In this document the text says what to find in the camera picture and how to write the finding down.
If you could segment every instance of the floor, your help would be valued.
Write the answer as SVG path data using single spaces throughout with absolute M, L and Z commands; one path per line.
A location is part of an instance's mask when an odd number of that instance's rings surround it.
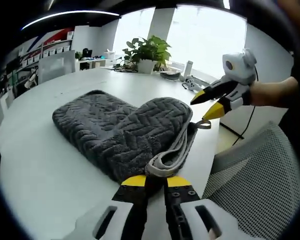
M 219 138 L 216 146 L 216 153 L 220 153 L 226 149 L 232 147 L 232 144 L 237 140 L 237 136 L 231 131 L 220 125 L 219 127 Z

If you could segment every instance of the black cable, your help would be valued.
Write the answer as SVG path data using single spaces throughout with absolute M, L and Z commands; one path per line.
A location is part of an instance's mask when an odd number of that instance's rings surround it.
M 255 69 L 255 74 L 256 74 L 256 81 L 259 82 L 259 75 L 258 75 L 258 71 L 257 71 L 257 68 L 256 66 L 254 66 L 254 69 Z M 250 118 L 249 118 L 249 121 L 248 121 L 248 124 L 246 125 L 245 129 L 243 130 L 243 132 L 241 133 L 241 135 L 237 138 L 237 140 L 235 140 L 235 142 L 232 144 L 235 145 L 239 139 L 242 139 L 242 136 L 245 134 L 245 132 L 247 131 L 249 125 L 250 125 L 250 122 L 251 122 L 251 119 L 252 119 L 252 116 L 254 115 L 254 112 L 256 110 L 256 106 L 253 107 L 253 110 L 251 112 L 251 115 L 250 115 Z

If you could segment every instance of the round table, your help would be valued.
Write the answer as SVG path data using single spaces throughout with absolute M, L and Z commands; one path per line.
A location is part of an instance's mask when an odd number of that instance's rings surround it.
M 158 75 L 94 68 L 40 84 L 15 99 L 0 126 L 0 184 L 13 214 L 34 239 L 61 239 L 76 219 L 98 204 L 107 204 L 119 185 L 77 151 L 52 121 L 55 109 L 91 91 L 103 90 L 136 107 L 159 97 L 187 104 L 194 93 L 179 81 Z M 191 106 L 192 122 L 201 120 L 209 101 Z M 199 129 L 178 175 L 201 196 L 212 167 L 219 120 Z M 170 239 L 163 192 L 149 200 L 143 240 Z

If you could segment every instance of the ceiling light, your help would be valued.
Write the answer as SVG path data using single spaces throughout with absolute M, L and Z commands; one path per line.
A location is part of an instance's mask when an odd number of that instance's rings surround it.
M 112 13 L 112 12 L 107 12 L 107 11 L 94 11 L 94 10 L 64 11 L 64 12 L 51 14 L 51 15 L 48 15 L 48 16 L 41 17 L 37 20 L 34 20 L 33 22 L 30 22 L 27 25 L 25 25 L 23 28 L 21 28 L 21 30 L 29 27 L 32 24 L 35 24 L 37 22 L 40 22 L 40 21 L 48 19 L 48 18 L 52 18 L 52 17 L 56 17 L 56 16 L 59 16 L 59 15 L 64 15 L 64 14 L 81 14 L 81 13 L 84 13 L 84 14 L 107 14 L 107 15 L 119 16 L 119 14 Z
M 49 6 L 48 6 L 48 11 L 50 10 L 52 4 L 54 3 L 55 0 L 50 0 Z

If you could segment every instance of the potted plant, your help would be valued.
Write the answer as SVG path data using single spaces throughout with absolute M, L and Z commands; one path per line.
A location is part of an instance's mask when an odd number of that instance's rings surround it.
M 126 54 L 124 59 L 128 64 L 137 65 L 139 73 L 151 74 L 154 69 L 159 71 L 162 66 L 166 66 L 166 60 L 171 57 L 167 51 L 170 45 L 154 35 L 148 40 L 134 38 L 126 44 L 130 49 L 122 50 Z
M 82 59 L 82 52 L 76 51 L 74 54 L 74 58 L 78 60 Z

